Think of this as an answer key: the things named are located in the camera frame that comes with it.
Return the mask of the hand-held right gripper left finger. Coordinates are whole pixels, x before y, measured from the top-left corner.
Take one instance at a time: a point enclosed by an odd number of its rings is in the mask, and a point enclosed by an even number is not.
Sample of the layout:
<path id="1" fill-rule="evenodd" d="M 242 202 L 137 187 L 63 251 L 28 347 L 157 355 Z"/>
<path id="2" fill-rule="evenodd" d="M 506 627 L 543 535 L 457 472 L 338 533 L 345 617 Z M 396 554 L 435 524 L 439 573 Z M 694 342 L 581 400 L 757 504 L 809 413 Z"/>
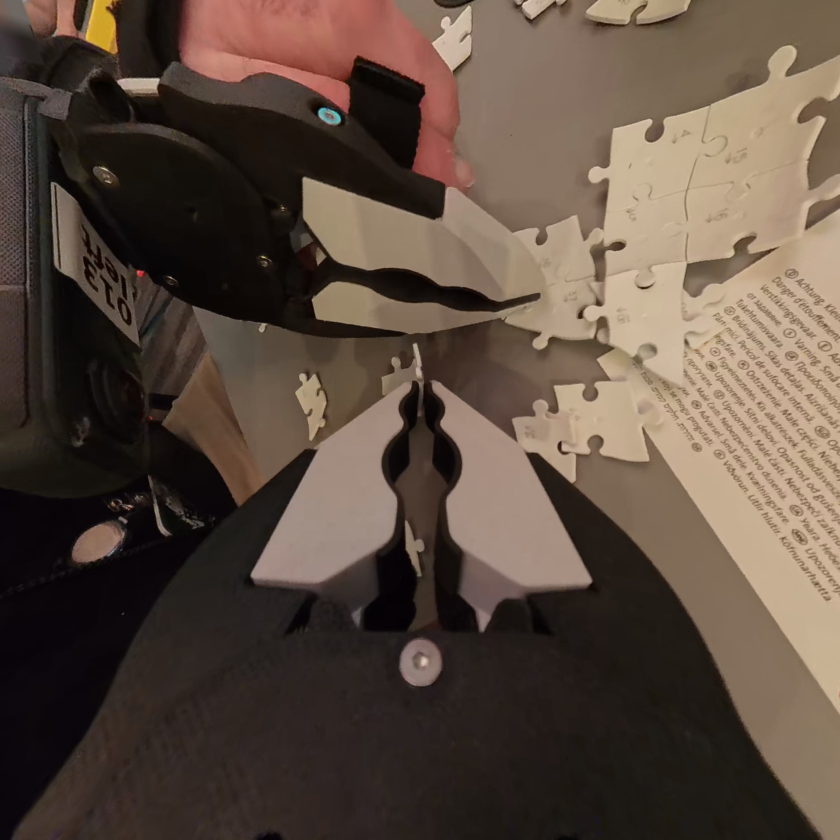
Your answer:
<path id="1" fill-rule="evenodd" d="M 251 572 L 255 585 L 301 590 L 347 607 L 364 628 L 408 628 L 417 574 L 396 481 L 421 387 L 399 385 L 306 451 L 310 461 Z"/>

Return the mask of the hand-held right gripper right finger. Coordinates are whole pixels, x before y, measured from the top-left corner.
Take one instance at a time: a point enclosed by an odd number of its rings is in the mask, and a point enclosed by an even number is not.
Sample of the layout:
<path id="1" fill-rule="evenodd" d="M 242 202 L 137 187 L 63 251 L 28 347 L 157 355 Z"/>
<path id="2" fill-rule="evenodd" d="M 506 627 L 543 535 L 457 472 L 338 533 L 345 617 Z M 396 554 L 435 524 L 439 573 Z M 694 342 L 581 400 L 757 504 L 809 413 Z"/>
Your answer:
<path id="1" fill-rule="evenodd" d="M 524 449 L 439 382 L 424 386 L 445 483 L 434 543 L 437 619 L 483 631 L 499 604 L 588 589 L 592 577 Z"/>

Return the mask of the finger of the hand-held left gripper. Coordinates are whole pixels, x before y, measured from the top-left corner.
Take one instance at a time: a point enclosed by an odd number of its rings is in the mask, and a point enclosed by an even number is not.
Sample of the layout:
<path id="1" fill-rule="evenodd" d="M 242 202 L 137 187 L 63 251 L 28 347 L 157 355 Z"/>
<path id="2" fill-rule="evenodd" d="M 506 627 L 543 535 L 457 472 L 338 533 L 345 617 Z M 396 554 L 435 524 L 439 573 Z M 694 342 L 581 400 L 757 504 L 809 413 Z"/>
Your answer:
<path id="1" fill-rule="evenodd" d="M 325 287 L 312 298 L 313 329 L 325 337 L 392 337 L 442 332 L 504 319 L 540 300 L 538 292 L 493 300 L 462 287 L 424 287 L 397 297 L 371 287 Z"/>
<path id="2" fill-rule="evenodd" d="M 405 270 L 495 302 L 543 293 L 543 273 L 529 248 L 453 187 L 444 191 L 442 216 L 429 218 L 312 178 L 301 185 L 305 225 L 343 266 Z"/>

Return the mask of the single white puzzle piece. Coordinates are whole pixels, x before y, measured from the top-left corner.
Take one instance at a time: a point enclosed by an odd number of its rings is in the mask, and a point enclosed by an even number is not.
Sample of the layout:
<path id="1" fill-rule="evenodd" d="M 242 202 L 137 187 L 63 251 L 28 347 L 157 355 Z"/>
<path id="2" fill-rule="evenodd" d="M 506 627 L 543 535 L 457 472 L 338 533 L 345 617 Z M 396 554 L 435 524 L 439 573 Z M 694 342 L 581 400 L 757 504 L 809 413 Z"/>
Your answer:
<path id="1" fill-rule="evenodd" d="M 399 355 L 391 357 L 391 370 L 381 378 L 381 394 L 388 396 L 403 385 L 413 388 L 417 384 L 417 399 L 415 402 L 415 419 L 423 413 L 423 391 L 424 391 L 424 370 L 422 356 L 417 343 L 413 343 L 411 358 L 407 364 L 403 364 Z"/>

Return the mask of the white puzzle pieces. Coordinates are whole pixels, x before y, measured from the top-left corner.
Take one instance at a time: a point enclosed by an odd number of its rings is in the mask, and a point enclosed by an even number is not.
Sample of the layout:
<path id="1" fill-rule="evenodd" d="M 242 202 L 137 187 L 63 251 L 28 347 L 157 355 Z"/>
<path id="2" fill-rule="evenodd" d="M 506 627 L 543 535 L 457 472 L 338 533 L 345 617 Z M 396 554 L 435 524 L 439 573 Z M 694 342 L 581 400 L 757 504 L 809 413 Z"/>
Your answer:
<path id="1" fill-rule="evenodd" d="M 394 282 L 386 280 L 387 269 L 365 274 L 361 269 L 341 265 L 328 255 L 318 266 L 324 270 L 347 269 L 350 272 L 348 276 L 326 282 L 323 288 L 371 287 L 386 295 L 390 295 L 390 289 L 397 289 Z M 420 280 L 421 288 L 439 287 L 433 282 L 425 283 L 423 276 L 412 272 L 408 272 L 405 278 Z M 547 289 L 542 270 L 541 297 Z M 566 444 L 571 448 L 588 449 L 588 441 L 592 437 L 602 440 L 601 453 L 604 456 L 637 462 L 648 460 L 643 426 L 661 420 L 654 407 L 636 399 L 626 381 L 598 382 L 596 389 L 598 396 L 594 401 L 583 400 L 574 407 L 571 400 L 582 396 L 582 389 L 579 386 L 570 387 L 565 396 L 558 395 L 557 413 L 550 413 L 546 402 L 536 402 L 536 416 L 516 419 L 520 440 L 530 452 L 540 455 L 549 464 L 550 477 L 559 471 L 567 480 L 573 480 L 576 455 L 562 453 L 560 446 Z"/>

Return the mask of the assembled white puzzle ball section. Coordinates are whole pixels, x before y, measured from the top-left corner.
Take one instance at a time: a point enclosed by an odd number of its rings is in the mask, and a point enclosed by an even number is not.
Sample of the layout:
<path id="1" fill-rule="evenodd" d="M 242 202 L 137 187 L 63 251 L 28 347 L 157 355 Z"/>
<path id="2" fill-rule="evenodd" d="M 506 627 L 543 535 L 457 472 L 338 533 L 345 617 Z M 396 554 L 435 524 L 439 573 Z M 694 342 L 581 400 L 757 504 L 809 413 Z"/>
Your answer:
<path id="1" fill-rule="evenodd" d="M 612 131 L 608 166 L 592 167 L 607 183 L 603 226 L 583 238 L 576 217 L 518 232 L 548 289 L 506 317 L 533 333 L 532 346 L 589 340 L 605 329 L 614 349 L 643 359 L 657 377 L 679 385 L 687 345 L 714 327 L 712 302 L 688 303 L 691 264 L 729 259 L 749 240 L 751 254 L 801 237 L 816 203 L 838 195 L 838 176 L 810 186 L 809 161 L 825 119 L 800 115 L 839 91 L 839 58 L 790 75 L 795 47 L 768 62 L 766 81 L 705 108 L 666 118 L 647 138 L 650 120 Z"/>

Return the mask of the person's left hand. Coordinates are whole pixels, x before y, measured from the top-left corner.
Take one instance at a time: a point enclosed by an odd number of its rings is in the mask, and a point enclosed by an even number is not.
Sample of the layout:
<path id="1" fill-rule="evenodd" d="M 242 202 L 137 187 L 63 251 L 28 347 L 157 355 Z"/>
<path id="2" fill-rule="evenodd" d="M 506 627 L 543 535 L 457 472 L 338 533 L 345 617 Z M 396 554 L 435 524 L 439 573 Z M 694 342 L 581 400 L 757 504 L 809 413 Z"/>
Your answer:
<path id="1" fill-rule="evenodd" d="M 456 79 L 431 41 L 391 1 L 187 1 L 182 63 L 206 77 L 241 81 L 273 73 L 342 110 L 361 57 L 425 87 L 414 171 L 467 191 L 474 177 L 457 152 Z"/>

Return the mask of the person's beige trousers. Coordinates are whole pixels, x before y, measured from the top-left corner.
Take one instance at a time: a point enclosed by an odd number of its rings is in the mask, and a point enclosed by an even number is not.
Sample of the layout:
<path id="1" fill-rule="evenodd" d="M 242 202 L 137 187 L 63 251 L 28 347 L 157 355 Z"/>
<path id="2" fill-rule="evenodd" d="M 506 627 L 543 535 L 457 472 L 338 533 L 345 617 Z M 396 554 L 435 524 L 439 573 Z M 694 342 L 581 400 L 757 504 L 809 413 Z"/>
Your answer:
<path id="1" fill-rule="evenodd" d="M 204 353 L 174 400 L 163 427 L 209 460 L 236 506 L 242 506 L 265 485 L 266 478 L 246 443 L 210 352 Z"/>

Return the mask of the white instruction leaflet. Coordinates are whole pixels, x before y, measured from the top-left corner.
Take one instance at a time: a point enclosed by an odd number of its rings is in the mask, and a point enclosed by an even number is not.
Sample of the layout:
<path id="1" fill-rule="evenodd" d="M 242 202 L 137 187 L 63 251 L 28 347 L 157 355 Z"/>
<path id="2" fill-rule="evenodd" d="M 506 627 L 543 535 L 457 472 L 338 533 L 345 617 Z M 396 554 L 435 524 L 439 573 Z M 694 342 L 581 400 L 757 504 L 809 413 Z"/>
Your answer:
<path id="1" fill-rule="evenodd" d="M 682 386 L 598 359 L 664 421 L 650 437 L 834 707 L 839 700 L 839 218 L 724 284 Z"/>

